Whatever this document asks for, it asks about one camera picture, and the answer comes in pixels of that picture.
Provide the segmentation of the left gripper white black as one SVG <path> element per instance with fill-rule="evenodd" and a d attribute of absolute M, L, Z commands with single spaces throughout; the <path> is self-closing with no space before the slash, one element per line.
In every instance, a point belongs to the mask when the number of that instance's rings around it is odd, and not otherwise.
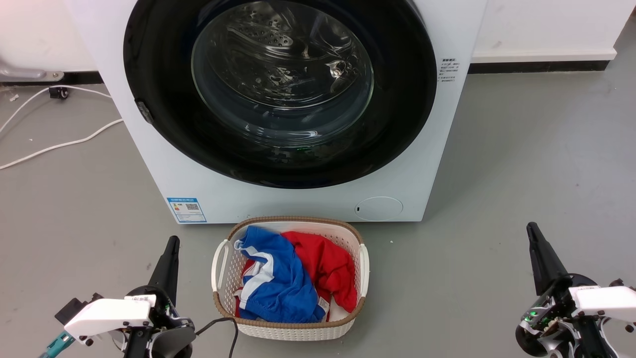
<path fill-rule="evenodd" d="M 77 342 L 121 333 L 123 358 L 191 358 L 196 339 L 191 319 L 177 313 L 176 295 L 181 240 L 171 236 L 149 281 L 122 299 L 88 304 L 64 326 Z"/>

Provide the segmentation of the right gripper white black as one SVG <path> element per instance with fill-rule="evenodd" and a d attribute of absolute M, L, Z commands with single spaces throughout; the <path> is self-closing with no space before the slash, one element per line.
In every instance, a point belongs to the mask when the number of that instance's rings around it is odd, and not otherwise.
<path fill-rule="evenodd" d="M 620 358 L 605 326 L 636 331 L 636 288 L 616 279 L 609 287 L 569 274 L 536 222 L 526 226 L 538 299 L 515 330 L 518 346 L 535 358 Z"/>

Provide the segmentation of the white washing machine body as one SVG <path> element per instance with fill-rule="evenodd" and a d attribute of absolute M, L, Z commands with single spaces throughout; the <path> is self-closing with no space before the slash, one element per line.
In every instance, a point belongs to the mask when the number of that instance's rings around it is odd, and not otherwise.
<path fill-rule="evenodd" d="M 455 82 L 438 83 L 436 72 L 436 97 L 427 122 L 411 145 L 390 163 L 353 181 L 309 189 L 244 182 L 214 172 L 180 152 L 145 120 L 126 77 L 124 36 L 138 0 L 63 2 L 163 200 L 197 198 L 209 224 L 229 224 L 273 216 L 362 222 L 354 212 L 356 205 L 376 196 L 393 197 L 402 202 L 400 216 L 389 221 L 422 220 L 488 0 L 409 0 L 431 39 L 437 72 L 441 58 L 455 58 L 461 63 Z"/>

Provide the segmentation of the black round washing machine door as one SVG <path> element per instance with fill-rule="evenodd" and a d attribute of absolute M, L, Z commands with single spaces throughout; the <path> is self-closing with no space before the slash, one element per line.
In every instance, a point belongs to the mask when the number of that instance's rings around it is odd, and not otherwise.
<path fill-rule="evenodd" d="M 379 170 L 415 140 L 437 91 L 409 0 L 138 0 L 123 61 L 139 111 L 171 145 L 277 188 Z"/>

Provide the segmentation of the blue energy label sticker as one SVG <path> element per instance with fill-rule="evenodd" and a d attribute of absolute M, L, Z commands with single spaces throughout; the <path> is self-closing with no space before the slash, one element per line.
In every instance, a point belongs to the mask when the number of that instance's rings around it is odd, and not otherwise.
<path fill-rule="evenodd" d="M 207 223 L 207 219 L 197 198 L 167 197 L 166 203 L 170 206 L 173 216 L 179 224 Z"/>

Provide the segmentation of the blue garment with white stripes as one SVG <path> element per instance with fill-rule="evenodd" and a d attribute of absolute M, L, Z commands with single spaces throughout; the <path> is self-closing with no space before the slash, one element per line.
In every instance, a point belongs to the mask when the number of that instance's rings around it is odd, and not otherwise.
<path fill-rule="evenodd" d="M 247 258 L 236 291 L 239 317 L 289 324 L 325 319 L 328 304 L 318 295 L 288 239 L 263 227 L 248 226 L 234 248 Z"/>

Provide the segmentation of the white woven plastic laundry basket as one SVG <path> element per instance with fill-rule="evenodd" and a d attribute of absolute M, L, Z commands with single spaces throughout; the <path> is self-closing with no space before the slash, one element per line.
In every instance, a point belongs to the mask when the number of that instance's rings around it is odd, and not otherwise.
<path fill-rule="evenodd" d="M 356 268 L 357 306 L 351 312 L 340 311 L 325 323 L 271 323 L 239 318 L 234 293 L 241 284 L 240 271 L 247 258 L 234 249 L 234 243 L 246 233 L 248 226 L 260 226 L 277 232 L 320 234 L 352 257 Z M 338 339 L 353 326 L 363 310 L 370 276 L 368 250 L 363 236 L 350 224 L 330 218 L 316 217 L 256 217 L 236 224 L 218 245 L 211 267 L 211 287 L 216 309 L 222 317 L 236 320 L 237 329 L 248 336 L 282 341 L 324 341 Z"/>

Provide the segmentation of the red garment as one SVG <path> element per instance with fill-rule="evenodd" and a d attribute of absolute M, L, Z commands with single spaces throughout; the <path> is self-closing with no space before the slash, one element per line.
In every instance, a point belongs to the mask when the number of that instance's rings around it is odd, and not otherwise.
<path fill-rule="evenodd" d="M 319 234 L 295 231 L 280 234 L 292 243 L 318 295 L 328 304 L 322 322 L 329 318 L 331 303 L 351 313 L 357 306 L 356 268 L 348 252 Z"/>

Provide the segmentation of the round white filter cover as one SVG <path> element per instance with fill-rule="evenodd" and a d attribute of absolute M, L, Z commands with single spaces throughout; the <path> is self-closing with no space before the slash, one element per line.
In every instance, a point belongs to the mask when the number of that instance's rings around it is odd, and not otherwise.
<path fill-rule="evenodd" d="M 360 201 L 354 212 L 363 221 L 382 222 L 400 216 L 403 204 L 393 197 L 376 196 Z"/>

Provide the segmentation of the small printed text sticker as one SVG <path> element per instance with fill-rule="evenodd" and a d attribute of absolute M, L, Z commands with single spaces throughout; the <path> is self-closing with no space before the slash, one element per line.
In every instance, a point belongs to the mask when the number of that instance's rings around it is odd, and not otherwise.
<path fill-rule="evenodd" d="M 461 63 L 455 58 L 441 58 L 438 62 L 437 79 L 438 83 L 455 82 Z"/>

